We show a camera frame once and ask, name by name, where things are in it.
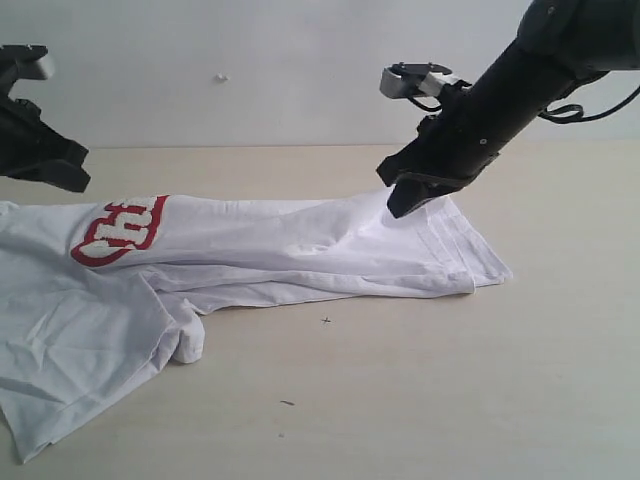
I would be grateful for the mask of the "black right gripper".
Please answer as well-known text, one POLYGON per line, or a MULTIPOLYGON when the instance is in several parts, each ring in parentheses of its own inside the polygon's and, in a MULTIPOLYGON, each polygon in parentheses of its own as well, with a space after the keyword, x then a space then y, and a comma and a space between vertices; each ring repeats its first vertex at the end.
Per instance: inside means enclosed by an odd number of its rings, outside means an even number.
POLYGON ((417 143, 376 168, 385 186, 395 184, 387 200, 394 218, 468 186, 545 107, 545 90, 530 80, 442 81, 423 90, 439 112, 422 121, 417 143))

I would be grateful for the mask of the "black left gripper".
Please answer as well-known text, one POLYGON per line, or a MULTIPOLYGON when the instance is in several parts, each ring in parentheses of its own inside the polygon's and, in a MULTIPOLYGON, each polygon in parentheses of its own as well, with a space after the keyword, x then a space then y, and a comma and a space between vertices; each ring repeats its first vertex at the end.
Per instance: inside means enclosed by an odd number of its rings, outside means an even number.
POLYGON ((32 101, 1 96, 1 174, 72 193, 86 190, 83 164, 89 151, 75 141, 48 136, 41 109, 32 101))

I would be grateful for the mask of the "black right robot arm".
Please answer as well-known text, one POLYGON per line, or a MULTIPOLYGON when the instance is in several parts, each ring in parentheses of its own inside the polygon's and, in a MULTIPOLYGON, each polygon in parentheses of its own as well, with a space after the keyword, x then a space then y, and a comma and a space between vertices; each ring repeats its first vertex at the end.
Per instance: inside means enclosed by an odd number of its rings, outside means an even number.
POLYGON ((402 218, 466 188, 535 119, 593 121, 580 105, 552 103, 614 71, 639 67, 636 1, 534 1, 514 40, 473 83, 442 65, 385 68, 381 93, 425 112, 417 136, 377 168, 402 218))

